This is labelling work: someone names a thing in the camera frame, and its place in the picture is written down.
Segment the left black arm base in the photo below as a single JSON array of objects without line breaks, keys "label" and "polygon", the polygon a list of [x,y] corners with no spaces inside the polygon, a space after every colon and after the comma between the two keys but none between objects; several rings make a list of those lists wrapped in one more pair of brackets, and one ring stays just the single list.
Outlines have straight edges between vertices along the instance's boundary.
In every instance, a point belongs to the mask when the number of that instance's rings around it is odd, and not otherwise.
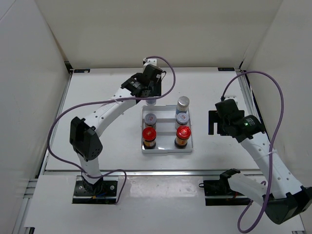
[{"label": "left black arm base", "polygon": [[101,204],[111,205],[117,201],[118,178],[113,177],[108,180],[100,179],[93,185],[80,176],[77,176],[73,191],[73,204]]}]

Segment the red-lid sauce jar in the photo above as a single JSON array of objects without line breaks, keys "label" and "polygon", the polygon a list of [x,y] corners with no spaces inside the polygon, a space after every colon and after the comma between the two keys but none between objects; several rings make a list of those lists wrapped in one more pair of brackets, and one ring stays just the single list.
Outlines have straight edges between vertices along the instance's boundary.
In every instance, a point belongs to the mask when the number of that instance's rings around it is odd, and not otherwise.
[{"label": "red-lid sauce jar", "polygon": [[147,127],[142,131],[142,141],[145,149],[153,149],[156,146],[156,130],[153,127]]},{"label": "red-lid sauce jar", "polygon": [[180,126],[176,130],[175,145],[178,148],[185,148],[191,136],[191,128],[189,126]]}]

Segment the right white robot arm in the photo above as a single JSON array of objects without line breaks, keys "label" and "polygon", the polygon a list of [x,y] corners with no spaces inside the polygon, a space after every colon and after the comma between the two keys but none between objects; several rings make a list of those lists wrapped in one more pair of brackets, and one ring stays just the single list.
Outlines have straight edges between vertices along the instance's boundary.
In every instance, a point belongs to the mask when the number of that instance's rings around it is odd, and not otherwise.
[{"label": "right white robot arm", "polygon": [[278,153],[270,149],[264,125],[253,115],[246,116],[234,99],[215,104],[209,111],[209,134],[214,125],[221,136],[231,136],[250,154],[267,185],[259,184],[237,169],[229,169],[220,175],[219,190],[230,195],[234,191],[265,207],[265,214],[275,224],[306,211],[312,204],[312,189],[304,187],[283,163]]}]

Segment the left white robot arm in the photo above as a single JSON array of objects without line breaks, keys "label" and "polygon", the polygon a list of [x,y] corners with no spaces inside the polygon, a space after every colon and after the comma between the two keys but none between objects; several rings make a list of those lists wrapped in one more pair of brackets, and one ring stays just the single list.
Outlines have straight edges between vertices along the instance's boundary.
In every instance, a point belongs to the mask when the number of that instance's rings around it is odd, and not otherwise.
[{"label": "left white robot arm", "polygon": [[103,178],[98,156],[103,146],[99,139],[105,129],[126,110],[139,103],[136,98],[161,95],[161,80],[164,71],[148,64],[142,73],[136,73],[121,84],[112,96],[113,102],[101,105],[85,118],[75,117],[70,124],[70,144],[80,160],[84,189],[91,195],[103,190]]}]

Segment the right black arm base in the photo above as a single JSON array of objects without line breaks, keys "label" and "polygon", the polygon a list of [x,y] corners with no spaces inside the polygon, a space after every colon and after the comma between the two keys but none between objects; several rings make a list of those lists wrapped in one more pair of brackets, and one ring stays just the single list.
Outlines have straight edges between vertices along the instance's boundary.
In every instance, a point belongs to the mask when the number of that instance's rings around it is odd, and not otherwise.
[{"label": "right black arm base", "polygon": [[251,201],[243,194],[232,190],[228,179],[233,175],[241,174],[238,169],[229,169],[219,175],[219,179],[204,179],[199,188],[204,190],[206,206],[241,206]]}]

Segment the small silver-lid jar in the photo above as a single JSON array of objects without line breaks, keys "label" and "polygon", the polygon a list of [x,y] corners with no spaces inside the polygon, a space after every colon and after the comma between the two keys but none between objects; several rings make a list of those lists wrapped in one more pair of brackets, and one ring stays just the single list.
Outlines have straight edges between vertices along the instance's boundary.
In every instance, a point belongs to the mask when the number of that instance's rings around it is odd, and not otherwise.
[{"label": "small silver-lid jar", "polygon": [[175,121],[175,128],[178,129],[181,126],[188,126],[189,125],[189,115],[184,112],[180,112],[176,116]]},{"label": "small silver-lid jar", "polygon": [[152,127],[154,129],[156,129],[156,122],[157,122],[157,117],[153,113],[148,113],[144,117],[144,125],[145,125],[146,128],[147,127]]}]

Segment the tall blue-label bottle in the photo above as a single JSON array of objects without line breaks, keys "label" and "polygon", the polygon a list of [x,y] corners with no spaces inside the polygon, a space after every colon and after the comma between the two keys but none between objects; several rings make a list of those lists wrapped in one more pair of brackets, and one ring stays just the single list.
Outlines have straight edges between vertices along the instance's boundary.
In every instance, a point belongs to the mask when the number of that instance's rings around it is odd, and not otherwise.
[{"label": "tall blue-label bottle", "polygon": [[177,106],[175,111],[175,116],[179,113],[187,113],[189,111],[190,100],[186,96],[181,96],[177,100]]},{"label": "tall blue-label bottle", "polygon": [[146,104],[147,104],[148,106],[154,106],[154,105],[156,104],[156,99],[155,99],[154,97],[148,98],[148,99],[146,100]]}]

